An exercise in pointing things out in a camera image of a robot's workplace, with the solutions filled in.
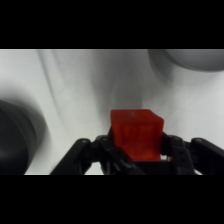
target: red block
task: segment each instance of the red block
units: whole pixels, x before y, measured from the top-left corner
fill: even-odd
[[[160,160],[164,120],[150,110],[111,111],[114,144],[134,161]]]

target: white surface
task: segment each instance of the white surface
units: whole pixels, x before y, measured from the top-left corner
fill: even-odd
[[[224,70],[224,49],[167,49],[181,65],[203,71]]]
[[[190,71],[157,50],[0,50],[0,96],[32,98],[49,129],[27,174],[49,174],[77,139],[106,134],[111,109],[151,109],[168,134],[224,148],[223,85],[224,72]]]

